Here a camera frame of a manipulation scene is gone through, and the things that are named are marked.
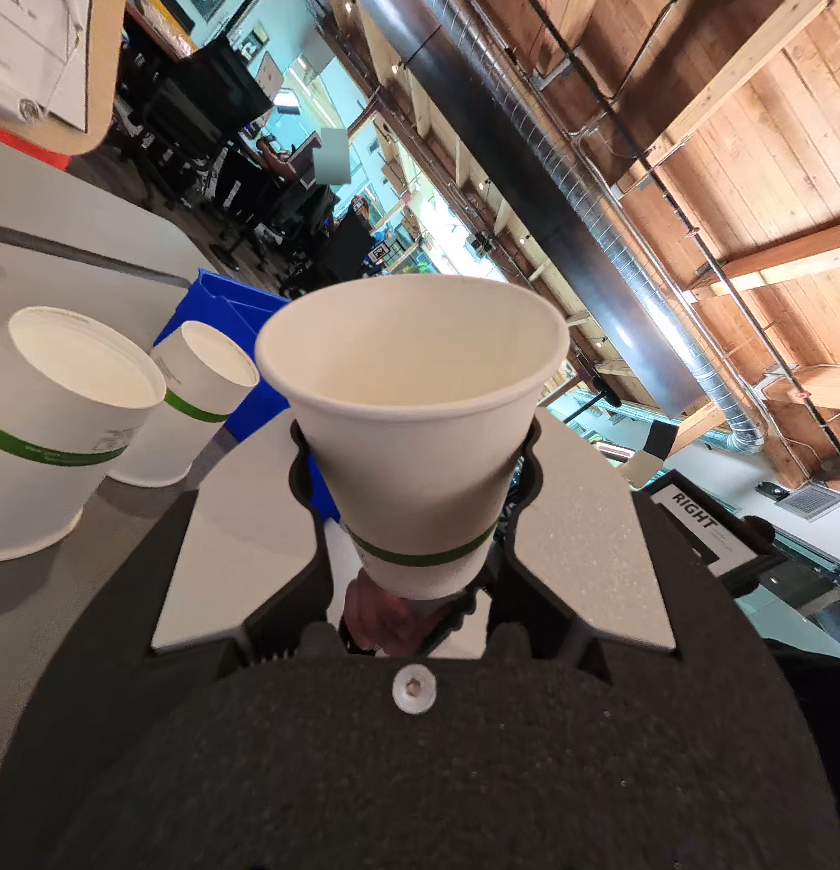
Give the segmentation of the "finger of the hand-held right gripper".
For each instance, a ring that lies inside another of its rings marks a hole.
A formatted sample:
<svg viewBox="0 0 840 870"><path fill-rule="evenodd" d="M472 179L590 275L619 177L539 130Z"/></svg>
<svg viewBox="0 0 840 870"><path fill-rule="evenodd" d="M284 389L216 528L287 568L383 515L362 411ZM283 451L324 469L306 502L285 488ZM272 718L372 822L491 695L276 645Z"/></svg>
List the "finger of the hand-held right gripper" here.
<svg viewBox="0 0 840 870"><path fill-rule="evenodd" d="M675 445L679 425L653 421L643 448L623 463L623 477L633 489L640 490L665 466Z"/></svg>

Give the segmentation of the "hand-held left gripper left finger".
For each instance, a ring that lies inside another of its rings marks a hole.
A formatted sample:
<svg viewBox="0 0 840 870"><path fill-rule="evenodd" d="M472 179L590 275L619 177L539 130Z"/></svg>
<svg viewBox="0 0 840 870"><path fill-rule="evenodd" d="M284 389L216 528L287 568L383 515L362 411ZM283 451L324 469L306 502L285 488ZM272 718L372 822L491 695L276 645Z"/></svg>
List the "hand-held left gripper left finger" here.
<svg viewBox="0 0 840 870"><path fill-rule="evenodd" d="M335 516L294 412L282 411L200 484L152 649L231 640L250 659L293 653L332 599L324 524Z"/></svg>

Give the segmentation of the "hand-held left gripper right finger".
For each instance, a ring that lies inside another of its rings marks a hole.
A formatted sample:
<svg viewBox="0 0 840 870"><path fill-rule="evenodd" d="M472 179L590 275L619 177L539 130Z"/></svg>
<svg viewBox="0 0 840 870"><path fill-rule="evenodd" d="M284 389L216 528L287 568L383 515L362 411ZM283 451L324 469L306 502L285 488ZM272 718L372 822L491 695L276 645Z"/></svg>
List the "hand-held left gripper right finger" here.
<svg viewBox="0 0 840 870"><path fill-rule="evenodd" d="M523 447L491 599L534 658L577 665L595 641L676 650L631 486L545 409Z"/></svg>

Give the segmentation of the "white paper cup green band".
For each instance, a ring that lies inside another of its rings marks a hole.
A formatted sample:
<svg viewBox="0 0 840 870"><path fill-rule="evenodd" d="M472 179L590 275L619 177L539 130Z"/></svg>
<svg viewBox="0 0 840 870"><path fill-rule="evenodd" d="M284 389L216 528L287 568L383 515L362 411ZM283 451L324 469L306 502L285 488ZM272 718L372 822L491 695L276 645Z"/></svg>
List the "white paper cup green band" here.
<svg viewBox="0 0 840 870"><path fill-rule="evenodd" d="M214 327L187 320L153 347L166 393L108 477L160 488L183 479L230 415L259 385L252 358Z"/></svg>
<svg viewBox="0 0 840 870"><path fill-rule="evenodd" d="M31 306L0 326L0 562L53 546L166 395L121 333Z"/></svg>
<svg viewBox="0 0 840 870"><path fill-rule="evenodd" d="M288 302L254 354L371 580L432 601L478 575L569 344L562 315L532 290L397 275Z"/></svg>

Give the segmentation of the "blue plastic bin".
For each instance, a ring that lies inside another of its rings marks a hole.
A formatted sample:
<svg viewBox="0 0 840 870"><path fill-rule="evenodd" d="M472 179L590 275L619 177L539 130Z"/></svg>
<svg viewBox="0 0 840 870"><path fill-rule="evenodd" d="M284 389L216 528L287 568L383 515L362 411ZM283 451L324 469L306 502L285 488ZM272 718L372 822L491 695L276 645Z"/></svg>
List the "blue plastic bin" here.
<svg viewBox="0 0 840 870"><path fill-rule="evenodd" d="M200 270L155 343L164 341L184 322L196 320L232 339L256 361L254 350L259 332L288 303L288 299L279 295ZM243 442L288 407L288 400L262 377L226 420L225 428L238 442Z"/></svg>

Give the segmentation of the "person's right hand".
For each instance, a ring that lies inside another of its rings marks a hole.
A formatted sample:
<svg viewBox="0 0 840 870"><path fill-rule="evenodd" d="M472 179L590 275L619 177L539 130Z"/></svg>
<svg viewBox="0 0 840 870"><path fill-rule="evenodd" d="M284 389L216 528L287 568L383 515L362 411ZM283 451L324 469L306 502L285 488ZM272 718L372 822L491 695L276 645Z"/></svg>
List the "person's right hand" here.
<svg viewBox="0 0 840 870"><path fill-rule="evenodd" d="M338 635L350 653L410 657L425 648L464 597L412 602L383 589L360 569L347 585Z"/></svg>

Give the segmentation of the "black studio light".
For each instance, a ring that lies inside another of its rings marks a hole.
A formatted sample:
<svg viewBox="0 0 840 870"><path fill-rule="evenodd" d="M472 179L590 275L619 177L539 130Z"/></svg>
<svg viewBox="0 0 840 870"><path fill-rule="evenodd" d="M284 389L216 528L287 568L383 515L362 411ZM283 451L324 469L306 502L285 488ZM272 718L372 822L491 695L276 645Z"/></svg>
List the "black studio light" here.
<svg viewBox="0 0 840 870"><path fill-rule="evenodd" d="M610 384L604 379L602 375L598 373L592 375L590 378L590 383L596 390L596 393L590 399L583 402L568 417L566 417L563 421L564 424L567 425L572 420L577 419L585 411L588 411L588 409L592 408L600 402L606 402L613 409L619 409L622 406L622 399L618 396L616 391L610 386Z"/></svg>

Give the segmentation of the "orange traffic cone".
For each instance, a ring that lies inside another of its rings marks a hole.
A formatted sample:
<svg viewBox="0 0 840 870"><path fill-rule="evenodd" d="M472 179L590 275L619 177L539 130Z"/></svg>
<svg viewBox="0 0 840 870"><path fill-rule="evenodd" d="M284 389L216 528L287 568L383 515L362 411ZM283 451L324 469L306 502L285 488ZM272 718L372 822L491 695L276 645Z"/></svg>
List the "orange traffic cone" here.
<svg viewBox="0 0 840 870"><path fill-rule="evenodd" d="M71 157L68 155L56 153L55 151L33 144L22 137L15 136L12 132L1 127L0 143L60 171L66 171L71 161Z"/></svg>

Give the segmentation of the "black office chair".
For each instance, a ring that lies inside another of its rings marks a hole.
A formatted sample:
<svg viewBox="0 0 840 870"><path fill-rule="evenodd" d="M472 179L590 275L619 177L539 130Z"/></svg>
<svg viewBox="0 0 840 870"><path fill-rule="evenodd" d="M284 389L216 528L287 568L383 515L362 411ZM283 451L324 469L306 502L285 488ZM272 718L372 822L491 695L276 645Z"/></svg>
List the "black office chair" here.
<svg viewBox="0 0 840 870"><path fill-rule="evenodd" d="M249 71L227 37L219 37L176 62L159 77L143 104L138 120L152 145L169 152L171 161L188 175L182 182L164 176L151 148L138 145L132 160L151 209L158 190L169 208L181 202L196 179L208 178L222 151L258 119L271 114L274 98Z"/></svg>

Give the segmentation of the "wooden display board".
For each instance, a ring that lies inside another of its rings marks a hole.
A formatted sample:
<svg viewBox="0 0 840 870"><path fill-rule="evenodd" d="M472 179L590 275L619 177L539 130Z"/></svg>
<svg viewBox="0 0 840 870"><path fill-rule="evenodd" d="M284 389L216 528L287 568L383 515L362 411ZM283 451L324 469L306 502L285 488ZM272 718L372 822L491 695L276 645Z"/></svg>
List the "wooden display board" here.
<svg viewBox="0 0 840 870"><path fill-rule="evenodd" d="M91 2L88 30L88 130L81 132L54 116L34 125L1 121L0 127L29 142L68 156L97 147L109 129L117 84L124 2Z"/></svg>

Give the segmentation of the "printed instruction sheet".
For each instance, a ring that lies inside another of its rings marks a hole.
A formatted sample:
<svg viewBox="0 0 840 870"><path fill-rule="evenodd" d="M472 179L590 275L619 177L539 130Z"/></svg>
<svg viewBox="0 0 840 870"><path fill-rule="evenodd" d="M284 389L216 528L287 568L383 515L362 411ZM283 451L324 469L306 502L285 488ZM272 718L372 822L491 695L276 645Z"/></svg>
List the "printed instruction sheet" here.
<svg viewBox="0 0 840 870"><path fill-rule="evenodd" d="M0 120L88 130L88 1L0 1Z"/></svg>

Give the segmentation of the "white wall vent grille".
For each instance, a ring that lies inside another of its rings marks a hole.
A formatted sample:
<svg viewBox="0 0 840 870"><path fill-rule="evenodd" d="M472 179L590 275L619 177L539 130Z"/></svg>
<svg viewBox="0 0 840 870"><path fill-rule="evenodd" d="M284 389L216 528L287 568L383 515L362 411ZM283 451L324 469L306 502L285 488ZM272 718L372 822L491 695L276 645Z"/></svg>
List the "white wall vent grille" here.
<svg viewBox="0 0 840 870"><path fill-rule="evenodd" d="M840 492L827 485L810 482L789 491L776 502L776 507L812 523L840 508Z"/></svg>

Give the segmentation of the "silver air duct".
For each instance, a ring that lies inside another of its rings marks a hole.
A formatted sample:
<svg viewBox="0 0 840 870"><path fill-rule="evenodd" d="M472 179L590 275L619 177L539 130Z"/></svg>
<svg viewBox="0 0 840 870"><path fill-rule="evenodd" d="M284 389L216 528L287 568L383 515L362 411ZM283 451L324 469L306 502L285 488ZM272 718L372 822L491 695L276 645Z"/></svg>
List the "silver air duct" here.
<svg viewBox="0 0 840 870"><path fill-rule="evenodd" d="M729 425L730 451L762 451L761 416L666 297L565 132L470 3L360 6L658 408L674 416L708 399Z"/></svg>

